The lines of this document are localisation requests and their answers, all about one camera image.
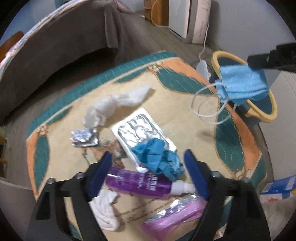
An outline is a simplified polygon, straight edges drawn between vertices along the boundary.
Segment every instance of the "white power cable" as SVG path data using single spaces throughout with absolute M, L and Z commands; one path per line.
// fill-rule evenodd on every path
M 208 22 L 207 22 L 207 30 L 205 31 L 204 48 L 203 48 L 203 50 L 200 52 L 200 61 L 201 61 L 201 55 L 202 55 L 203 52 L 205 51 L 205 41 L 207 40 L 207 31 L 209 30 L 209 26 L 210 26 L 210 20 L 208 20 Z
M 221 107 L 216 113 L 214 113 L 214 114 L 212 114 L 212 115 L 202 115 L 202 114 L 199 114 L 200 107 L 201 107 L 201 105 L 202 105 L 203 103 L 205 103 L 209 98 L 211 98 L 211 97 L 213 97 L 213 96 L 220 96 L 220 94 L 217 94 L 217 93 L 216 93 L 216 94 L 213 94 L 213 95 L 208 96 L 205 100 L 203 100 L 203 101 L 199 104 L 199 106 L 197 107 L 197 112 L 194 110 L 194 101 L 195 101 L 196 96 L 197 96 L 200 92 L 202 92 L 202 91 L 208 89 L 209 87 L 217 86 L 217 85 L 226 86 L 226 85 L 223 84 L 223 83 L 214 83 L 214 84 L 207 85 L 207 86 L 201 88 L 198 92 L 195 93 L 195 95 L 194 95 L 194 97 L 193 97 L 193 99 L 192 99 L 192 103 L 191 103 L 191 109 L 192 109 L 193 113 L 196 114 L 196 115 L 201 119 L 202 122 L 207 123 L 207 124 L 211 124 L 211 125 L 220 125 L 220 124 L 224 123 L 225 121 L 227 121 L 227 120 L 232 116 L 233 112 L 235 111 L 235 109 L 236 109 L 236 107 L 237 107 L 237 104 L 234 104 L 234 106 L 233 106 L 231 112 L 229 113 L 229 115 L 228 115 L 225 119 L 223 119 L 223 120 L 221 120 L 221 121 L 218 121 L 218 122 L 207 122 L 207 121 L 204 121 L 204 120 L 202 119 L 202 117 L 204 117 L 204 118 L 211 118 L 211 117 L 215 117 L 215 116 L 219 115 L 220 113 L 222 113 L 222 111 L 224 110 L 224 108 L 226 107 L 226 105 L 227 105 L 227 103 L 228 103 L 228 101 L 229 101 L 229 98 L 227 98 L 227 100 L 226 100 L 225 103 L 222 105 L 222 107 Z
M 158 0 L 156 0 L 154 3 L 153 3 L 153 5 L 152 5 L 152 7 L 151 7 L 151 21 L 152 21 L 152 23 L 155 25 L 155 26 L 157 26 L 157 27 L 160 27 L 160 28 L 168 28 L 168 26 L 161 26 L 161 25 L 158 25 L 158 24 L 156 24 L 154 21 L 153 21 L 153 19 L 152 19 L 152 11 L 153 11 L 153 7 L 155 6 L 155 4 L 158 2 Z

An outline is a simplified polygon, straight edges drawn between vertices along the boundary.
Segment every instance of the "patterned rug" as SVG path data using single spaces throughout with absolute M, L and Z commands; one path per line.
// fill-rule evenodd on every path
M 181 161 L 184 150 L 190 148 L 211 170 L 233 179 L 248 176 L 257 187 L 266 178 L 266 168 L 261 151 L 240 117 L 234 113 L 223 124 L 214 126 L 202 122 L 191 110 L 194 94 L 208 84 L 180 58 L 161 52 L 119 65 L 67 93 L 36 118 L 28 130 L 28 170 L 35 197 L 38 198 L 48 178 L 66 180 L 87 169 L 81 149 L 74 148 L 70 141 L 71 131 L 83 128 L 86 109 L 101 98 L 145 85 L 151 85 L 151 89 L 144 102 L 136 108 L 118 108 L 105 127 L 99 129 L 100 138 L 115 139 L 110 127 L 142 107 L 177 146 Z M 212 93 L 216 93 L 214 88 L 204 91 L 196 102 L 200 103 Z M 220 106 L 219 99 L 213 97 L 201 108 L 201 113 L 214 113 Z M 211 121 L 224 119 L 231 111 L 229 105 L 226 107 Z M 88 156 L 91 163 L 98 159 L 95 152 L 89 151 Z M 127 169 L 135 170 L 128 159 L 122 162 Z M 183 180 L 191 182 L 187 170 Z M 104 234 L 108 240 L 151 240 L 142 231 L 141 224 L 167 208 L 174 199 L 120 194 L 113 207 L 121 226 L 117 232 L 104 231 Z M 229 200 L 225 202 L 221 226 L 227 222 Z M 70 199 L 66 199 L 66 208 L 72 232 L 81 239 Z M 166 240 L 188 240 L 195 227 L 195 221 L 182 224 Z

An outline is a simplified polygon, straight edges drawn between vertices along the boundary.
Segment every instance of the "surgical mask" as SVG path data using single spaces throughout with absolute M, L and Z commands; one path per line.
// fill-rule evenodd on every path
M 269 93 L 269 86 L 266 81 L 266 77 L 263 69 L 251 69 L 247 65 L 229 65 L 220 67 L 220 80 L 216 80 L 214 84 L 205 86 L 201 88 L 193 97 L 191 103 L 191 109 L 203 122 L 220 125 L 227 121 L 235 111 L 238 105 L 241 105 L 248 99 L 258 101 L 265 98 Z M 194 101 L 197 95 L 199 95 L 205 89 L 209 87 L 216 86 L 217 93 L 212 94 L 205 98 L 199 106 L 197 111 L 194 110 Z M 204 104 L 209 98 L 218 97 L 223 103 L 222 107 L 212 115 L 202 115 L 199 113 L 200 107 Z M 234 103 L 233 109 L 229 115 L 218 122 L 207 122 L 202 118 L 212 118 L 219 115 L 227 103 L 232 101 Z

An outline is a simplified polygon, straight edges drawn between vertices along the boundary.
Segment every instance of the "gray sofa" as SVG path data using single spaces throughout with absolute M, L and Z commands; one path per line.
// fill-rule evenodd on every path
M 137 49 L 145 53 L 122 14 L 115 1 L 72 0 L 26 33 L 0 65 L 0 123 L 50 75 L 85 54 L 112 48 L 117 65 L 140 57 Z

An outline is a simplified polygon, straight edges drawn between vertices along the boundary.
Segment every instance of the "screw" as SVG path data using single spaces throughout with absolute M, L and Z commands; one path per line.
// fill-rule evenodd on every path
M 248 177 L 242 177 L 241 181 L 243 181 L 244 183 L 248 183 L 250 179 Z
M 85 177 L 85 173 L 84 172 L 79 172 L 75 175 L 76 179 L 80 179 L 80 178 L 84 178 Z
M 295 50 L 293 50 L 293 51 L 291 52 L 291 56 L 292 56 L 292 58 L 296 58 L 296 51 L 295 51 Z
M 213 177 L 221 177 L 221 174 L 220 174 L 220 172 L 218 172 L 218 171 L 213 171 L 213 172 L 212 172 L 212 176 L 213 176 Z
M 57 180 L 55 179 L 55 178 L 50 178 L 50 179 L 48 179 L 47 180 L 47 184 L 53 184 L 53 183 L 55 183 Z

